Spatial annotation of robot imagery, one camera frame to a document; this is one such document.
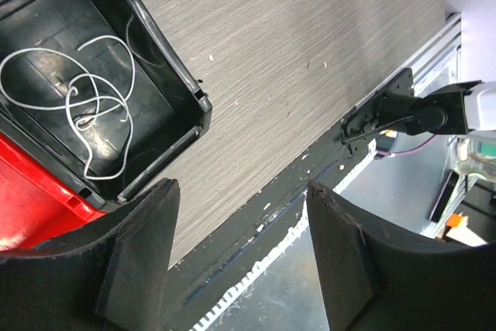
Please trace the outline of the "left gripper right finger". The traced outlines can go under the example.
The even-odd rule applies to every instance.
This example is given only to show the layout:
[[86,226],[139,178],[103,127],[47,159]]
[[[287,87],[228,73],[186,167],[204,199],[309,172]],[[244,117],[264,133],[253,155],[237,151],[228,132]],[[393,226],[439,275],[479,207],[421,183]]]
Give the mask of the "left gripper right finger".
[[413,233],[308,183],[308,222],[332,330],[493,330],[495,246]]

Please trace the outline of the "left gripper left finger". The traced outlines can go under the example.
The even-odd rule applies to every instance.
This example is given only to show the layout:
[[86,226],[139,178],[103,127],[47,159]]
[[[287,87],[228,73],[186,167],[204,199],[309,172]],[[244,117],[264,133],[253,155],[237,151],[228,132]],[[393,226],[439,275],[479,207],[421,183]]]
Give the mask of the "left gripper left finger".
[[181,200],[165,178],[101,218],[1,254],[3,330],[159,330]]

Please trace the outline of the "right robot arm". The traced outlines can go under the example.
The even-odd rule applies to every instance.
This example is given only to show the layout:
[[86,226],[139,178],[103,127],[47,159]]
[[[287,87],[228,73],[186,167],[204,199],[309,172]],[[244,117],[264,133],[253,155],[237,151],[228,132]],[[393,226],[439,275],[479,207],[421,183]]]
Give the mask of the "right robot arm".
[[372,137],[386,129],[416,136],[467,135],[495,130],[495,83],[470,81],[448,84],[420,98],[386,94],[379,98],[373,117],[375,127],[348,135],[342,144]]

